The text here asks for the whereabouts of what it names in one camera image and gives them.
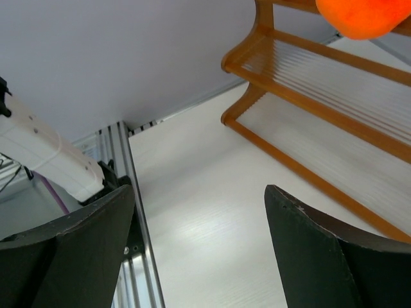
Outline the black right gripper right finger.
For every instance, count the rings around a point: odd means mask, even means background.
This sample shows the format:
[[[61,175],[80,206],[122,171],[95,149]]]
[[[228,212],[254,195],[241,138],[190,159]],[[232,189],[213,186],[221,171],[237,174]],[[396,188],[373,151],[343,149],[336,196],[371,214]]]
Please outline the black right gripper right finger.
[[[410,244],[349,225],[275,185],[264,199],[289,307],[410,307]]]

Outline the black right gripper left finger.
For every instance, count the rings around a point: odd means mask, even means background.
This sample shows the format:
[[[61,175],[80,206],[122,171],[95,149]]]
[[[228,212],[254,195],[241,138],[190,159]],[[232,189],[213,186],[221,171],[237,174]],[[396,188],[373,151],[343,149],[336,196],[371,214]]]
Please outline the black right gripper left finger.
[[[110,307],[134,213],[123,185],[1,241],[1,307]]]

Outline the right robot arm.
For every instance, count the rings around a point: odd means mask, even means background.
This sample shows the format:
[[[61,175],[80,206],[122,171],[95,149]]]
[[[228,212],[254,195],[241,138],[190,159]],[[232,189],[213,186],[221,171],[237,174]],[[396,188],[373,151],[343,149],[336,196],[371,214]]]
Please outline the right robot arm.
[[[82,208],[1,242],[2,307],[110,307],[132,216],[155,307],[409,307],[410,165],[284,100],[219,112],[233,89],[97,162],[1,86],[1,153]]]

